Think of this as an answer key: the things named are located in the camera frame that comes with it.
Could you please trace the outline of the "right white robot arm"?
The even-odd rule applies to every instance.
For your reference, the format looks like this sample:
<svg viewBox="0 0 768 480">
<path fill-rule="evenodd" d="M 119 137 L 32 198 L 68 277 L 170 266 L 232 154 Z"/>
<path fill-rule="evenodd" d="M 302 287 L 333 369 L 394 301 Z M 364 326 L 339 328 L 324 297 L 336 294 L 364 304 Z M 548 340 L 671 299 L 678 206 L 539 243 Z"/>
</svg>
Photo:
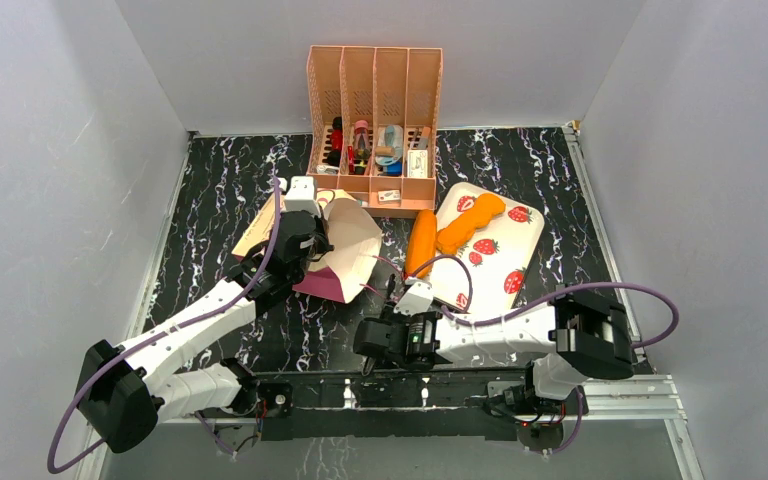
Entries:
<svg viewBox="0 0 768 480">
<path fill-rule="evenodd" d="M 523 399 L 537 414 L 550 413 L 590 379 L 625 380 L 634 374 L 625 307 L 591 291 L 557 294 L 528 310 L 484 320 L 389 307 L 359 323 L 353 351 L 408 371 L 474 356 L 531 354 Z"/>
</svg>

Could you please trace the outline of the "pink and cream paper bag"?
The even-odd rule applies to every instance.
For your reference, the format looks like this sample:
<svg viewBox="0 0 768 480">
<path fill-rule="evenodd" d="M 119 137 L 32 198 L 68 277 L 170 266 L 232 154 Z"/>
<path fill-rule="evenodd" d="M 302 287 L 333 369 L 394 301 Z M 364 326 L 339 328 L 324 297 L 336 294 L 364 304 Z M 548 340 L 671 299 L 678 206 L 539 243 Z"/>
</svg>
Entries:
<svg viewBox="0 0 768 480">
<path fill-rule="evenodd" d="M 343 304 L 353 301 L 369 287 L 373 270 L 380 260 L 382 231 L 359 199 L 337 189 L 317 189 L 321 217 L 327 224 L 328 240 L 334 249 L 319 261 L 311 263 L 304 279 L 295 285 L 262 279 L 277 240 L 279 216 L 283 210 L 286 183 L 271 193 L 264 207 L 232 251 L 237 263 L 225 277 L 246 286 L 255 286 L 249 293 L 254 299 L 273 290 L 284 298 L 290 292 L 301 293 Z"/>
</svg>

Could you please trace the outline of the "long twisted orange bread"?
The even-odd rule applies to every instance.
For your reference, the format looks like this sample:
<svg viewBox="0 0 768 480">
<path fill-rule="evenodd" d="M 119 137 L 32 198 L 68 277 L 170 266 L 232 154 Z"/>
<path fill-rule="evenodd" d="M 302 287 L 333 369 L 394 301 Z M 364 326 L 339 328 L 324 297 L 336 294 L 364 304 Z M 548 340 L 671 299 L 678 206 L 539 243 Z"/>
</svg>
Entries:
<svg viewBox="0 0 768 480">
<path fill-rule="evenodd" d="M 479 195 L 474 205 L 462 212 L 448 226 L 438 231 L 435 247 L 443 254 L 454 255 L 476 233 L 506 210 L 504 201 L 495 194 Z"/>
</svg>

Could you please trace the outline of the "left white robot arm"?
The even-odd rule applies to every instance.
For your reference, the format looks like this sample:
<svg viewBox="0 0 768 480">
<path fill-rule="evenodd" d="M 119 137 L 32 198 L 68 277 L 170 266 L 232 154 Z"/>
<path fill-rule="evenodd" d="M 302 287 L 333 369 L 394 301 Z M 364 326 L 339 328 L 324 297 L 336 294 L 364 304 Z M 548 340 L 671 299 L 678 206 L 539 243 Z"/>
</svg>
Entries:
<svg viewBox="0 0 768 480">
<path fill-rule="evenodd" d="M 77 408 L 114 453 L 126 452 L 167 420 L 207 409 L 262 413 L 268 401 L 254 374 L 225 359 L 183 372 L 198 353 L 284 303 L 312 259 L 333 247 L 323 217 L 282 212 L 268 240 L 254 246 L 207 294 L 148 332 L 118 346 L 88 349 Z"/>
</svg>

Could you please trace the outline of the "orange baguette bread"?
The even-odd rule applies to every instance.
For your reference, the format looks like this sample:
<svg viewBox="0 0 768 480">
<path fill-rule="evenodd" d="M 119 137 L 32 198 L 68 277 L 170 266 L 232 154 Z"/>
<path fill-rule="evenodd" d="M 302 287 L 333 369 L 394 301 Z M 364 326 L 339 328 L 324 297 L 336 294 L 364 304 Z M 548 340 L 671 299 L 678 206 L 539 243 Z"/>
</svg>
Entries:
<svg viewBox="0 0 768 480">
<path fill-rule="evenodd" d="M 437 219 L 432 210 L 418 212 L 411 230 L 404 271 L 406 276 L 425 278 L 432 270 L 431 265 L 422 265 L 431 260 L 436 253 L 435 241 Z"/>
</svg>

